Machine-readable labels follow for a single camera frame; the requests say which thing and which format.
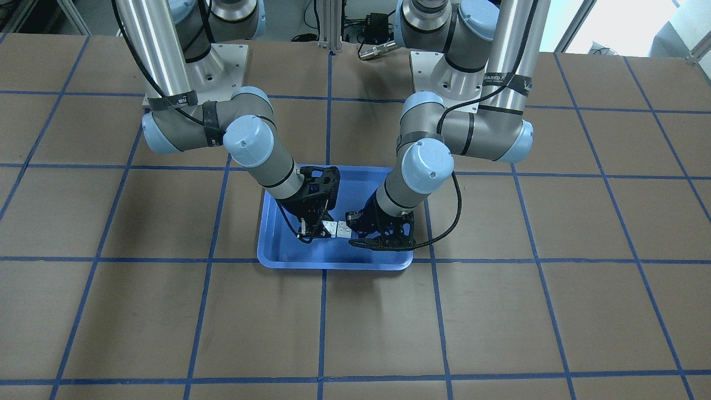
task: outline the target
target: black electrical box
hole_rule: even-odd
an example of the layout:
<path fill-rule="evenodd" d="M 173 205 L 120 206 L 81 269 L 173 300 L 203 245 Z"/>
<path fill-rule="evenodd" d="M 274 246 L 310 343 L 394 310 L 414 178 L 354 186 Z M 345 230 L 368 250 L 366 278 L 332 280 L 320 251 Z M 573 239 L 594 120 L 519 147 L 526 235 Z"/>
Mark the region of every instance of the black electrical box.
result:
<path fill-rule="evenodd" d="M 371 13 L 365 17 L 363 42 L 365 44 L 383 44 L 390 40 L 390 26 L 387 14 Z"/>

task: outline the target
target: metal pole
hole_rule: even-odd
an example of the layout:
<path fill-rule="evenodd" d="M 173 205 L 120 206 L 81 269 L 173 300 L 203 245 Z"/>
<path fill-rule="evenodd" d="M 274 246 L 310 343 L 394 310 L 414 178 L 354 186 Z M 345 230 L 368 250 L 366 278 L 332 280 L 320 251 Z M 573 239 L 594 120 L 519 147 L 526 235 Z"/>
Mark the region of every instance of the metal pole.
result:
<path fill-rule="evenodd" d="M 117 0 L 121 20 L 141 61 L 167 97 L 192 91 L 167 0 Z M 146 83 L 149 99 L 159 98 Z"/>
<path fill-rule="evenodd" d="M 696 43 L 696 46 L 691 49 L 686 61 L 689 64 L 698 64 L 709 51 L 711 51 L 711 31 L 706 33 L 706 36 L 704 36 L 699 43 Z"/>
<path fill-rule="evenodd" d="M 587 19 L 588 14 L 590 14 L 592 8 L 595 7 L 596 3 L 597 0 L 583 0 L 577 13 L 575 13 L 573 20 L 570 21 L 568 29 L 565 30 L 563 37 L 560 39 L 560 42 L 558 42 L 558 46 L 555 46 L 554 52 L 565 53 L 568 46 L 570 46 L 571 42 L 573 42 L 575 35 L 577 35 L 577 32 L 580 30 L 580 27 Z"/>
<path fill-rule="evenodd" d="M 319 47 L 341 52 L 343 0 L 315 0 L 319 10 Z"/>
<path fill-rule="evenodd" d="M 527 78 L 533 77 L 535 65 L 538 62 L 540 41 L 543 37 L 543 28 L 548 15 L 550 0 L 539 0 L 521 63 L 518 66 L 518 70 L 512 70 L 518 56 L 532 2 L 533 0 L 504 0 L 501 2 L 501 11 L 496 24 L 494 40 L 491 44 L 491 57 L 486 66 L 485 83 L 487 75 L 502 73 L 515 73 Z M 485 85 L 481 91 L 481 97 L 496 89 L 498 89 L 498 86 Z M 489 107 L 519 111 L 523 111 L 525 104 L 526 97 L 510 88 L 506 88 L 493 98 L 482 102 L 482 105 Z"/>
<path fill-rule="evenodd" d="M 81 14 L 79 14 L 79 10 L 77 10 L 77 7 L 74 5 L 73 1 L 57 0 L 57 4 L 62 9 L 62 11 L 64 11 L 64 14 L 67 16 L 67 19 L 69 19 L 69 22 L 71 22 L 82 35 L 91 36 L 91 32 L 89 32 L 89 27 L 84 22 L 84 19 L 82 18 Z"/>

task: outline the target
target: grid line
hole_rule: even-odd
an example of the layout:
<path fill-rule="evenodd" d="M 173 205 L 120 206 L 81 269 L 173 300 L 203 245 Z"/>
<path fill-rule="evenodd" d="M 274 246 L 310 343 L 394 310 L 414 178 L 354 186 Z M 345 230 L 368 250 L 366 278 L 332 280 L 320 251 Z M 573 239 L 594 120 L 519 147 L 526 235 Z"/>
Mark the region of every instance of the grid line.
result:
<path fill-rule="evenodd" d="M 0 256 L 0 261 L 53 261 L 76 263 L 93 261 L 94 257 L 67 256 Z M 435 258 L 437 263 L 466 264 L 534 264 L 533 258 Z M 711 260 L 678 260 L 640 258 L 642 264 L 711 265 Z M 413 258 L 413 263 L 430 263 L 431 258 Z M 539 258 L 541 263 L 636 263 L 633 258 Z M 99 257 L 101 263 L 207 263 L 207 258 L 160 258 L 160 257 Z M 257 258 L 213 258 L 213 263 L 240 264 L 259 263 Z"/>
<path fill-rule="evenodd" d="M 57 112 L 57 109 L 59 108 L 59 103 L 62 101 L 64 92 L 67 90 L 67 87 L 69 86 L 69 82 L 71 82 L 72 77 L 74 76 L 74 73 L 76 72 L 77 67 L 79 66 L 79 61 L 82 59 L 82 56 L 84 55 L 84 51 L 86 50 L 88 43 L 89 43 L 89 36 L 87 36 L 86 39 L 84 40 L 84 44 L 82 45 L 82 48 L 79 50 L 79 54 L 77 54 L 77 58 L 74 61 L 74 65 L 72 65 L 72 69 L 69 71 L 69 76 L 67 77 L 67 80 L 64 82 L 64 86 L 62 86 L 62 90 L 58 93 L 57 100 L 54 102 L 54 106 L 52 106 L 52 110 L 50 111 L 49 116 L 47 116 L 47 120 L 45 121 L 44 126 L 42 126 L 42 130 L 40 131 L 39 135 L 37 136 L 35 143 L 32 145 L 30 152 L 27 154 L 27 158 L 25 158 L 25 161 L 22 164 L 22 167 L 20 168 L 20 172 L 17 175 L 15 184 L 12 186 L 12 189 L 10 189 L 10 193 L 8 194 L 7 199 L 5 199 L 5 203 L 3 204 L 2 209 L 0 209 L 0 220 L 2 220 L 3 216 L 5 216 L 5 212 L 7 211 L 7 208 L 9 207 L 10 202 L 12 201 L 12 198 L 15 196 L 15 192 L 17 191 L 17 188 L 20 186 L 20 181 L 22 181 L 22 178 L 25 176 L 25 171 L 27 171 L 27 166 L 30 164 L 30 160 L 32 160 L 32 156 L 35 155 L 35 152 L 37 151 L 37 147 L 39 147 L 40 142 L 42 141 L 42 138 L 44 137 L 45 133 L 47 132 L 47 129 L 49 128 L 49 124 L 52 122 L 52 118 L 54 117 L 54 114 Z"/>
<path fill-rule="evenodd" d="M 538 277 L 540 279 L 541 287 L 543 288 L 543 295 L 545 296 L 545 303 L 548 308 L 548 314 L 550 316 L 551 325 L 553 328 L 553 334 L 555 335 L 555 341 L 558 346 L 558 352 L 560 353 L 560 360 L 562 362 L 563 371 L 565 373 L 565 381 L 568 385 L 568 392 L 570 393 L 571 400 L 576 400 L 575 388 L 573 387 L 572 377 L 570 375 L 570 368 L 568 366 L 568 359 L 565 356 L 565 349 L 563 347 L 563 340 L 560 336 L 560 329 L 558 328 L 558 321 L 555 317 L 555 310 L 553 309 L 553 301 L 550 298 L 550 291 L 548 290 L 548 284 L 545 279 L 545 273 L 543 272 L 543 266 L 541 264 L 540 258 L 538 257 L 538 248 L 535 245 L 535 239 L 533 237 L 533 230 L 531 228 L 531 222 L 528 218 L 528 210 L 526 209 L 526 202 L 523 198 L 523 191 L 521 190 L 521 184 L 518 179 L 518 174 L 516 173 L 516 166 L 511 164 L 511 172 L 513 173 L 513 183 L 516 185 L 516 192 L 518 194 L 518 200 L 521 205 L 521 213 L 523 214 L 523 221 L 526 225 L 526 231 L 528 232 L 528 240 L 530 241 L 531 251 L 533 252 L 533 260 L 535 261 L 536 268 L 538 269 Z"/>
<path fill-rule="evenodd" d="M 711 376 L 711 369 L 687 369 L 686 375 Z M 641 369 L 631 371 L 581 371 L 570 372 L 572 378 L 600 377 L 676 377 L 676 369 Z M 206 377 L 194 378 L 192 385 L 201 384 L 315 384 L 339 382 L 397 382 L 397 381 L 483 381 L 483 380 L 529 380 L 529 379 L 564 379 L 564 372 L 528 372 L 515 374 L 434 374 L 434 375 L 385 375 L 385 376 L 345 376 L 345 377 Z M 0 379 L 0 386 L 49 386 L 67 385 L 175 385 L 186 384 L 187 378 L 79 378 L 79 379 Z"/>
<path fill-rule="evenodd" d="M 43 90 L 0 90 L 0 94 L 5 95 L 59 95 L 60 92 Z M 111 93 L 111 92 L 64 92 L 66 96 L 112 96 L 142 98 L 145 93 Z M 267 95 L 270 99 L 291 99 L 291 100 L 328 100 L 329 96 L 297 96 L 297 95 Z M 367 98 L 340 98 L 330 97 L 332 101 L 341 102 L 405 102 L 406 99 L 367 99 Z M 609 112 L 642 112 L 650 113 L 652 110 L 636 108 L 612 108 L 612 107 L 573 107 L 569 105 L 526 105 L 526 108 L 537 108 L 544 110 L 583 110 L 583 111 L 609 111 Z M 711 111 L 702 110 L 654 110 L 658 114 L 701 114 L 711 115 Z"/>
<path fill-rule="evenodd" d="M 227 161 L 223 167 L 223 181 L 220 188 L 220 198 L 218 199 L 218 209 L 215 212 L 215 226 L 213 228 L 213 238 L 210 241 L 210 251 L 208 252 L 207 265 L 205 266 L 205 281 L 203 283 L 203 294 L 200 300 L 200 308 L 198 311 L 198 321 L 195 327 L 195 338 L 193 339 L 193 349 L 190 354 L 190 363 L 188 364 L 188 375 L 183 392 L 183 399 L 190 399 L 190 390 L 192 387 L 193 375 L 195 373 L 195 363 L 198 358 L 198 348 L 200 347 L 200 336 L 203 331 L 203 321 L 205 319 L 205 307 L 208 302 L 208 290 L 210 289 L 210 277 L 212 275 L 213 263 L 215 262 L 215 247 L 218 242 L 218 234 L 220 233 L 220 220 L 222 219 L 223 205 L 225 204 L 225 193 L 227 191 L 227 183 L 230 178 L 230 162 L 232 156 L 228 154 Z"/>
<path fill-rule="evenodd" d="M 0 163 L 0 168 L 19 168 L 24 164 Z M 63 163 L 30 163 L 27 168 L 66 168 L 66 169 L 123 169 L 119 164 L 63 164 Z M 222 171 L 224 167 L 207 167 L 196 165 L 132 165 L 130 169 L 160 169 L 173 171 Z M 243 167 L 229 167 L 230 171 L 247 171 Z M 457 175 L 479 175 L 492 177 L 512 177 L 512 172 L 504 171 L 457 171 Z M 709 181 L 711 176 L 683 175 L 625 175 L 625 174 L 568 174 L 564 172 L 517 172 L 520 177 L 552 177 L 552 178 L 612 178 L 612 179 L 657 179 L 657 180 L 691 180 Z"/>
<path fill-rule="evenodd" d="M 427 240 L 432 240 L 432 218 L 429 215 L 429 202 L 424 200 L 424 219 L 427 224 Z M 442 297 L 439 294 L 439 277 L 437 275 L 437 262 L 434 257 L 434 244 L 430 244 L 429 262 L 432 267 L 432 286 L 434 289 L 434 306 L 437 310 L 437 327 L 439 328 L 439 343 L 442 348 L 442 362 L 444 364 L 444 377 L 447 386 L 447 400 L 454 400 L 454 391 L 451 387 L 451 371 L 447 359 L 447 337 L 444 334 L 444 315 L 442 314 Z"/>
<path fill-rule="evenodd" d="M 654 309 L 654 313 L 657 317 L 657 321 L 659 322 L 659 326 L 662 329 L 662 333 L 664 334 L 664 338 L 666 339 L 666 342 L 667 342 L 667 345 L 669 346 L 669 350 L 671 352 L 672 358 L 674 359 L 674 364 L 676 365 L 678 373 L 681 376 L 682 383 L 684 383 L 684 388 L 686 389 L 686 394 L 688 395 L 689 400 L 694 400 L 694 395 L 691 392 L 691 387 L 689 386 L 689 382 L 686 379 L 686 375 L 685 375 L 684 370 L 682 368 L 681 361 L 679 360 L 679 356 L 676 353 L 671 336 L 669 335 L 669 331 L 666 328 L 666 324 L 664 323 L 664 319 L 662 318 L 661 311 L 659 310 L 659 306 L 657 305 L 657 302 L 654 298 L 654 294 L 652 293 L 652 289 L 651 289 L 649 282 L 647 280 L 646 274 L 644 272 L 644 268 L 642 267 L 642 263 L 640 261 L 638 254 L 637 254 L 637 250 L 635 249 L 634 242 L 632 241 L 632 237 L 629 233 L 629 230 L 627 229 L 627 225 L 625 224 L 625 221 L 624 221 L 624 218 L 623 218 L 622 213 L 620 211 L 619 205 L 617 204 L 617 200 L 615 199 L 614 193 L 612 191 L 612 186 L 610 185 L 610 182 L 609 182 L 607 176 L 605 175 L 604 168 L 602 166 L 602 163 L 600 162 L 600 158 L 598 157 L 597 151 L 595 150 L 595 146 L 592 143 L 592 138 L 590 137 L 590 133 L 588 132 L 587 126 L 585 124 L 585 120 L 582 117 L 582 113 L 580 112 L 579 109 L 577 109 L 577 102 L 575 101 L 575 96 L 573 95 L 570 84 L 568 83 L 568 79 L 565 76 L 563 67 L 560 64 L 560 59 L 558 58 L 558 55 L 555 53 L 553 54 L 553 57 L 554 57 L 555 62 L 558 66 L 558 69 L 560 70 L 560 75 L 563 78 L 563 83 L 565 84 L 568 94 L 570 95 L 570 100 L 572 101 L 573 106 L 576 107 L 576 113 L 577 113 L 578 119 L 580 120 L 580 125 L 582 126 L 583 132 L 585 133 L 585 137 L 587 138 L 587 141 L 590 145 L 592 154 L 595 157 L 595 162 L 597 163 L 597 166 L 600 170 L 600 174 L 602 174 L 602 176 L 603 176 L 602 179 L 605 182 L 605 187 L 607 188 L 607 192 L 610 196 L 610 200 L 612 201 L 612 206 L 615 209 L 615 213 L 617 214 L 617 219 L 619 220 L 619 223 L 622 227 L 622 231 L 624 232 L 627 243 L 629 244 L 629 248 L 630 248 L 630 250 L 632 252 L 632 256 L 636 262 L 637 269 L 639 271 L 639 275 L 642 279 L 642 283 L 644 284 L 644 288 L 647 292 L 647 296 L 649 296 L 649 300 L 652 304 L 652 308 Z"/>
<path fill-rule="evenodd" d="M 328 52 L 328 97 L 326 101 L 326 164 L 331 163 L 331 103 L 333 102 L 333 51 Z"/>
<path fill-rule="evenodd" d="M 99 246 L 97 247 L 96 250 L 96 255 L 94 257 L 94 260 L 91 265 L 91 269 L 89 271 L 89 275 L 87 276 L 87 282 L 84 286 L 84 291 L 82 293 L 81 300 L 79 301 L 79 307 L 77 308 L 77 313 L 74 318 L 74 323 L 72 324 L 72 329 L 69 333 L 69 338 L 67 339 L 67 345 L 64 349 L 64 354 L 62 355 L 62 360 L 59 364 L 59 368 L 57 369 L 57 377 L 56 377 L 56 382 L 54 385 L 52 385 L 52 392 L 50 393 L 49 399 L 54 400 L 57 396 L 57 390 L 59 390 L 59 382 L 62 380 L 62 377 L 64 375 L 64 370 L 67 366 L 67 361 L 69 360 L 69 354 L 72 351 L 72 345 L 74 344 L 74 339 L 76 338 L 77 330 L 79 329 L 79 324 L 82 319 L 82 314 L 84 313 L 84 307 L 86 306 L 87 299 L 89 298 L 89 290 L 91 289 L 92 282 L 94 280 L 94 275 L 96 273 L 97 266 L 99 265 L 99 259 L 101 257 L 101 253 L 104 250 L 104 244 L 106 243 L 106 238 L 109 235 L 109 228 L 111 228 L 111 223 L 114 220 L 114 215 L 116 214 L 116 209 L 118 208 L 119 205 L 119 199 L 121 198 L 121 193 L 124 190 L 124 187 L 126 185 L 126 179 L 128 178 L 129 174 L 129 166 L 133 162 L 134 155 L 136 154 L 136 149 L 138 148 L 138 143 L 141 138 L 141 133 L 143 132 L 143 128 L 139 127 L 138 132 L 136 133 L 136 138 L 134 139 L 134 144 L 133 147 L 131 148 L 131 153 L 129 154 L 128 160 L 126 161 L 126 167 L 124 168 L 124 173 L 121 176 L 121 182 L 119 183 L 119 187 L 116 190 L 116 196 L 114 197 L 114 201 L 111 205 L 111 209 L 109 211 L 109 216 L 107 217 L 106 224 L 104 225 L 104 231 L 101 234 L 101 239 L 99 240 Z"/>
<path fill-rule="evenodd" d="M 664 140 L 667 142 L 667 145 L 669 146 L 669 149 L 671 150 L 672 154 L 674 154 L 674 159 L 676 159 L 677 164 L 679 164 L 679 168 L 681 168 L 681 172 L 684 174 L 684 177 L 689 182 L 689 186 L 691 186 L 691 190 L 694 192 L 694 196 L 696 196 L 696 200 L 699 202 L 699 205 L 701 205 L 701 209 L 704 211 L 704 214 L 706 214 L 706 219 L 709 222 L 711 222 L 711 215 L 709 215 L 709 211 L 706 208 L 706 205 L 704 205 L 703 200 L 701 200 L 701 196 L 699 196 L 699 192 L 696 191 L 696 186 L 694 186 L 694 182 L 692 182 L 691 179 L 689 179 L 689 174 L 687 174 L 686 168 L 684 168 L 684 164 L 682 164 L 681 158 L 679 158 L 679 154 L 676 152 L 676 149 L 674 149 L 674 145 L 671 143 L 671 140 L 669 140 L 669 136 L 667 135 L 666 130 L 664 129 L 664 126 L 662 126 L 662 122 L 659 120 L 659 116 L 654 111 L 654 108 L 652 107 L 652 103 L 649 101 L 649 98 L 647 97 L 647 94 L 644 92 L 642 85 L 640 84 L 639 80 L 637 79 L 637 75 L 632 70 L 632 65 L 630 65 L 627 57 L 623 57 L 622 59 L 624 60 L 625 64 L 627 65 L 627 69 L 629 70 L 629 73 L 632 74 L 632 78 L 634 79 L 634 82 L 637 84 L 637 88 L 639 89 L 640 93 L 642 93 L 642 97 L 644 98 L 644 101 L 647 103 L 649 110 L 652 112 L 652 116 L 654 117 L 654 120 L 657 122 L 657 125 L 659 126 L 659 130 L 662 132 L 662 136 L 664 136 Z"/>
<path fill-rule="evenodd" d="M 326 164 L 331 163 L 331 102 L 333 92 L 333 51 L 328 52 L 328 75 L 326 85 L 328 88 L 326 98 Z M 326 368 L 326 290 L 328 273 L 321 271 L 321 311 L 319 312 L 319 377 L 316 386 L 316 400 L 324 399 L 324 369 Z"/>
<path fill-rule="evenodd" d="M 316 390 L 317 400 L 324 398 L 324 367 L 326 358 L 326 279 L 328 270 L 321 270 L 321 312 L 319 314 L 319 385 Z"/>

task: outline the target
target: plastic tray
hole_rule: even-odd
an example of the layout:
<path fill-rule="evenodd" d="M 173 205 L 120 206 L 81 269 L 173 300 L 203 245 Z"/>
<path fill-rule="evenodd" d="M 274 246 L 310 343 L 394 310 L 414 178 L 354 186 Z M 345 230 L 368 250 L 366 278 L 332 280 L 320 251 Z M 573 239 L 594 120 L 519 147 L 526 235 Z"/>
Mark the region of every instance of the plastic tray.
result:
<path fill-rule="evenodd" d="M 333 219 L 342 221 L 346 211 L 363 208 L 365 201 L 385 179 L 390 168 L 338 167 L 341 184 Z M 296 217 L 287 214 L 294 228 Z M 284 222 L 277 203 L 264 193 L 257 258 L 268 268 L 404 270 L 412 262 L 412 251 L 371 251 L 348 244 L 347 238 L 315 239 L 301 243 Z"/>

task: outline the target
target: black cable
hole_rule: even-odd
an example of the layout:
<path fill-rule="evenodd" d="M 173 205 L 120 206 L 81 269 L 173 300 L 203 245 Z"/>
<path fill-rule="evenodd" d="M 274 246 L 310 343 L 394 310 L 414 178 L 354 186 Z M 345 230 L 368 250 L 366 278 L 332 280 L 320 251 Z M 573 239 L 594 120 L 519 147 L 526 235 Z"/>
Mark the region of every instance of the black cable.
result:
<path fill-rule="evenodd" d="M 321 21 L 319 20 L 319 12 L 316 10 L 316 0 L 314 0 L 314 15 L 316 16 L 316 31 L 319 33 L 319 39 L 321 38 Z"/>
<path fill-rule="evenodd" d="M 207 23 L 210 14 L 213 12 L 212 1 L 210 1 L 210 11 L 205 10 L 205 2 L 203 0 L 198 0 L 198 8 L 200 9 L 200 15 L 203 17 L 203 28 L 205 28 L 205 35 L 208 36 L 208 41 L 210 43 L 215 43 L 215 36 L 213 36 L 213 29 L 210 24 Z"/>
<path fill-rule="evenodd" d="M 461 102 L 459 104 L 453 105 L 447 109 L 444 110 L 442 113 L 442 116 L 439 118 L 439 121 L 437 122 L 437 134 L 441 135 L 442 134 L 442 125 L 444 124 L 444 118 L 449 114 L 450 112 L 456 110 L 457 108 L 461 107 L 466 107 L 468 105 L 476 104 L 478 102 L 482 102 L 484 100 L 490 99 L 493 96 L 501 93 L 504 91 L 508 85 L 511 84 L 511 81 L 513 80 L 513 77 L 516 74 L 516 71 L 518 70 L 518 67 L 521 64 L 521 60 L 523 59 L 523 53 L 525 52 L 526 48 L 526 42 L 528 41 L 528 34 L 530 33 L 531 26 L 533 24 L 533 17 L 535 16 L 535 10 L 538 7 L 538 0 L 533 0 L 531 4 L 531 10 L 528 13 L 528 19 L 526 20 L 526 26 L 523 29 L 523 36 L 521 37 L 521 44 L 518 47 L 518 54 L 516 55 L 516 60 L 513 63 L 513 67 L 511 68 L 511 72 L 509 73 L 508 81 L 506 81 L 505 85 L 502 85 L 498 89 L 494 90 L 493 92 L 489 93 L 488 95 L 478 98 L 475 100 L 470 100 L 466 102 Z M 348 241 L 352 246 L 359 247 L 359 248 L 369 248 L 370 250 L 381 250 L 381 251 L 413 251 L 417 248 L 429 246 L 433 243 L 436 243 L 437 241 L 442 240 L 445 236 L 449 235 L 456 225 L 459 222 L 459 217 L 461 215 L 461 192 L 459 190 L 459 184 L 456 181 L 456 173 L 452 172 L 451 173 L 451 180 L 454 183 L 454 190 L 456 191 L 456 216 L 454 217 L 454 221 L 451 223 L 449 228 L 444 231 L 443 234 L 437 236 L 436 238 L 430 239 L 426 242 L 414 245 L 414 246 L 402 246 L 402 247 L 386 247 L 386 246 L 370 246 L 365 243 L 359 243 L 355 240 Z"/>
<path fill-rule="evenodd" d="M 212 10 L 212 9 L 213 9 L 213 0 L 210 0 L 210 10 Z M 210 24 L 210 22 L 208 21 L 210 19 L 210 15 L 212 15 L 212 12 L 209 12 L 208 15 L 206 15 L 206 16 L 201 16 L 203 19 L 203 24 L 200 26 L 200 29 L 198 29 L 198 32 L 195 34 L 195 36 L 193 36 L 193 38 L 190 39 L 188 44 L 185 45 L 185 47 L 183 48 L 183 53 L 188 51 L 188 49 L 193 45 L 193 43 L 195 43 L 196 40 L 198 40 L 200 35 L 203 33 L 203 31 L 205 30 L 205 27 Z"/>
<path fill-rule="evenodd" d="M 352 246 L 354 246 L 354 247 L 367 248 L 367 249 L 370 249 L 370 250 L 378 250 L 378 251 L 413 251 L 413 250 L 415 250 L 415 249 L 417 249 L 417 248 L 429 246 L 429 245 L 431 245 L 431 244 L 433 244 L 433 243 L 436 243 L 436 242 L 442 240 L 445 236 L 449 235 L 449 234 L 454 230 L 454 228 L 456 227 L 456 225 L 457 225 L 458 222 L 459 222 L 459 217 L 461 216 L 461 190 L 459 189 L 459 182 L 456 180 L 456 174 L 455 174 L 454 172 L 451 173 L 451 181 L 452 181 L 452 183 L 454 183 L 454 191 L 456 192 L 456 214 L 454 215 L 454 222 L 451 223 L 451 225 L 449 226 L 449 228 L 447 228 L 446 231 L 444 231 L 441 235 L 437 236 L 436 238 L 429 239 L 429 240 L 426 241 L 426 242 L 418 243 L 418 244 L 413 245 L 413 246 L 400 246 L 400 247 L 397 247 L 397 246 L 395 246 L 395 247 L 392 247 L 392 246 L 391 246 L 391 247 L 388 247 L 388 246 L 373 246 L 373 245 L 369 245 L 369 244 L 366 244 L 366 243 L 358 242 L 358 241 L 355 240 L 355 239 L 349 240 L 348 242 L 349 242 Z"/>
<path fill-rule="evenodd" d="M 309 10 L 309 6 L 311 5 L 311 2 L 312 2 L 312 1 L 313 1 L 313 0 L 309 0 L 309 2 L 306 3 L 306 8 L 304 8 L 304 24 L 305 24 L 306 26 L 308 26 L 309 28 L 311 28 L 311 29 L 317 29 L 317 27 L 311 26 L 311 25 L 309 25 L 308 22 L 306 22 L 306 12 Z"/>
<path fill-rule="evenodd" d="M 314 237 L 313 237 L 313 236 L 309 236 L 309 239 L 308 239 L 308 240 L 302 238 L 302 237 L 296 232 L 296 230 L 295 230 L 294 227 L 292 226 L 292 223 L 289 222 L 289 217 L 287 217 L 287 213 L 286 213 L 286 211 L 284 211 L 284 207 L 282 207 L 282 205 L 279 204 L 278 201 L 277 201 L 277 207 L 279 207 L 279 211 L 282 212 L 282 216 L 284 217 L 284 222 L 287 223 L 287 226 L 289 227 L 289 230 L 294 234 L 294 236 L 295 236 L 297 239 L 299 239 L 299 241 L 302 242 L 302 243 L 311 244 L 311 242 L 314 241 Z"/>
<path fill-rule="evenodd" d="M 121 36 L 124 37 L 124 41 L 126 42 L 126 46 L 129 48 L 129 52 L 131 53 L 131 56 L 133 57 L 134 61 L 136 62 L 136 65 L 138 66 L 138 69 L 141 71 L 143 76 L 146 78 L 148 81 L 148 84 L 158 93 L 161 98 L 165 99 L 168 104 L 171 106 L 175 107 L 173 103 L 168 100 L 166 93 L 161 89 L 160 86 L 158 86 L 158 83 L 156 83 L 156 80 L 153 79 L 151 76 L 151 73 L 146 69 L 146 66 L 143 64 L 143 61 L 141 60 L 141 57 L 138 55 L 136 52 L 136 48 L 134 47 L 133 43 L 131 43 L 131 39 L 129 39 L 128 35 L 126 34 L 126 28 L 124 27 L 123 21 L 121 21 L 121 15 L 119 14 L 119 8 L 116 5 L 116 0 L 111 0 L 111 5 L 114 9 L 114 17 L 116 18 L 116 23 L 119 26 L 119 30 L 121 31 Z M 196 124 L 199 124 L 201 126 L 205 126 L 205 123 L 203 121 L 198 120 L 197 118 L 193 117 L 192 115 L 189 115 L 187 112 L 181 110 L 180 108 L 174 108 L 175 111 L 177 111 L 180 115 L 183 115 L 185 118 L 189 119 L 190 121 L 193 121 Z"/>
<path fill-rule="evenodd" d="M 533 24 L 533 17 L 535 15 L 535 10 L 538 7 L 538 0 L 533 0 L 531 3 L 531 10 L 528 13 L 528 19 L 526 20 L 526 26 L 523 29 L 523 36 L 521 37 L 521 45 L 518 48 L 518 54 L 516 55 L 516 60 L 513 62 L 513 67 L 511 68 L 511 72 L 509 73 L 508 80 L 506 83 L 502 86 L 500 86 L 498 89 L 494 90 L 493 92 L 487 94 L 486 96 L 483 96 L 482 98 L 470 100 L 470 101 L 465 101 L 465 102 L 460 102 L 459 104 L 455 104 L 447 109 L 444 110 L 442 113 L 442 116 L 439 118 L 439 121 L 437 122 L 437 134 L 441 135 L 442 134 L 442 125 L 444 124 L 444 118 L 449 114 L 450 112 L 456 110 L 457 108 L 462 108 L 466 107 L 468 105 L 476 104 L 478 102 L 482 102 L 484 100 L 488 100 L 497 94 L 503 92 L 510 84 L 511 81 L 513 80 L 514 76 L 516 75 L 516 72 L 518 71 L 518 67 L 521 64 L 521 60 L 523 59 L 523 53 L 525 52 L 526 49 L 526 41 L 528 41 L 528 34 L 530 33 L 531 30 L 531 25 Z"/>

